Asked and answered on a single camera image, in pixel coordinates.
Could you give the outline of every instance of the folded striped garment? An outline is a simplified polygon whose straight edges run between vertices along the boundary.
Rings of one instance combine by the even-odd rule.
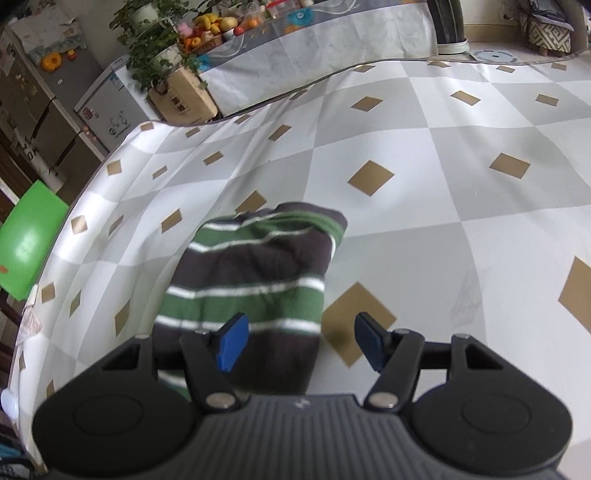
[[[308,203],[204,223],[185,250],[152,330],[156,347],[218,330],[236,313],[249,341],[230,382],[250,393],[306,392],[319,347],[324,274],[347,220]],[[185,396],[182,372],[159,372]]]

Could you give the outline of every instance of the wicker basket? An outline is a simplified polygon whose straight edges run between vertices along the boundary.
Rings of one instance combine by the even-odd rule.
[[[219,47],[222,43],[223,37],[221,35],[218,35],[217,37],[214,37],[212,40],[199,45],[191,53],[194,53],[196,55],[203,55],[204,53],[213,50],[215,47]]]

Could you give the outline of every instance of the checkered tablecloth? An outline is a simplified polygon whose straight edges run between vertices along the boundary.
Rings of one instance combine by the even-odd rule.
[[[304,201],[349,221],[326,276],[310,393],[362,397],[368,310],[467,332],[559,396],[591,439],[591,56],[536,66],[383,61],[199,128],[144,124],[95,175],[41,275],[16,351],[18,430],[116,345],[149,332],[206,219]],[[443,381],[421,376],[419,391]]]

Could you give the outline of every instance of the green plastic chair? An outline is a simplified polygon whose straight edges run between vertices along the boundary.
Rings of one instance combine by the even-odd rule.
[[[68,205],[37,180],[0,228],[0,287],[18,301],[29,296]]]

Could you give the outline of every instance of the silver screw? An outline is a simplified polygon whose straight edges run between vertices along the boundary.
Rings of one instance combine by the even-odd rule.
[[[388,392],[377,392],[369,398],[370,405],[375,408],[394,408],[398,402],[398,397]]]
[[[205,403],[207,403],[207,405],[209,405],[211,408],[226,410],[227,408],[234,406],[236,403],[236,397],[229,393],[216,392],[208,395],[205,399]]]

